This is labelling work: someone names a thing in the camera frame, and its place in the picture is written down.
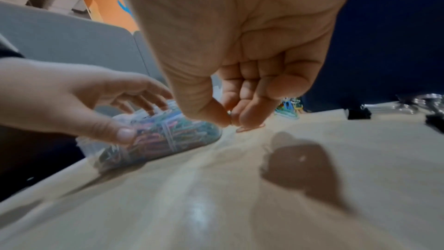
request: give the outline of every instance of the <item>orange wall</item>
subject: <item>orange wall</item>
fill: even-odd
[[[123,27],[130,32],[139,30],[130,13],[124,11],[118,0],[85,0],[91,11],[91,18],[110,25]]]

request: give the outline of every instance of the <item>table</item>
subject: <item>table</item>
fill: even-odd
[[[424,120],[274,116],[105,175],[81,161],[0,203],[0,249],[442,249],[444,136]]]

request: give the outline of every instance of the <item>container of paper clips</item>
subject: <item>container of paper clips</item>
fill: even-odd
[[[137,129],[135,142],[128,147],[78,137],[77,145],[99,172],[170,156],[217,141],[222,130],[203,121],[192,121],[170,104],[170,110],[148,116],[144,110],[114,118]]]

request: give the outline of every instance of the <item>fingernail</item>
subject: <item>fingernail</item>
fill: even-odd
[[[122,144],[131,143],[136,137],[137,132],[130,128],[121,128],[117,131],[117,141]]]

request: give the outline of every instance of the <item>person's right hand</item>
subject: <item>person's right hand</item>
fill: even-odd
[[[346,0],[127,2],[186,116],[255,127],[311,87]],[[215,72],[222,104],[212,98]]]

